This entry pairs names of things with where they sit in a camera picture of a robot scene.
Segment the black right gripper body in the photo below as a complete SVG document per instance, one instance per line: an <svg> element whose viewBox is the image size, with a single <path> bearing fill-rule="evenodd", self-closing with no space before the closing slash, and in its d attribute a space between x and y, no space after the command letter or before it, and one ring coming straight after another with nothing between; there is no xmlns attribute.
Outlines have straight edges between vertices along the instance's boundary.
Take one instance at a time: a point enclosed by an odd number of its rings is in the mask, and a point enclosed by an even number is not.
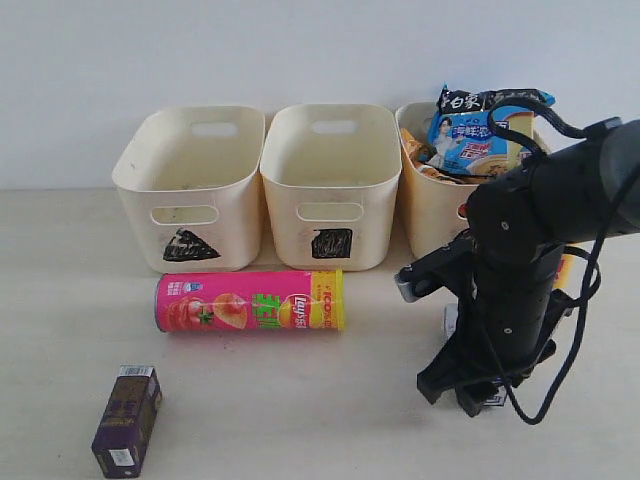
<svg viewBox="0 0 640 480"><path fill-rule="evenodd" d="M540 356L540 332L564 247L552 244L536 260L509 264L483 248L473 255L471 305L455 335L480 381L500 372L526 376Z"/></svg>

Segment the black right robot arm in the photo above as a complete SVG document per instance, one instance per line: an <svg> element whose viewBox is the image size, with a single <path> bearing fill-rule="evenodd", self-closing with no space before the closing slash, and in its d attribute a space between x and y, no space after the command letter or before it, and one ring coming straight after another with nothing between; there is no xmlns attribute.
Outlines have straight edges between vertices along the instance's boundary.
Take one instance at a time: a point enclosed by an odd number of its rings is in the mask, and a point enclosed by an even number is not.
<svg viewBox="0 0 640 480"><path fill-rule="evenodd" d="M455 332L417 387L430 403L454 390L473 416L499 385L515 389L554 353L553 332L577 305L554 285L563 255L638 232L638 122L595 124L582 142L480 185L467 219L401 280L416 299L440 288L457 297Z"/></svg>

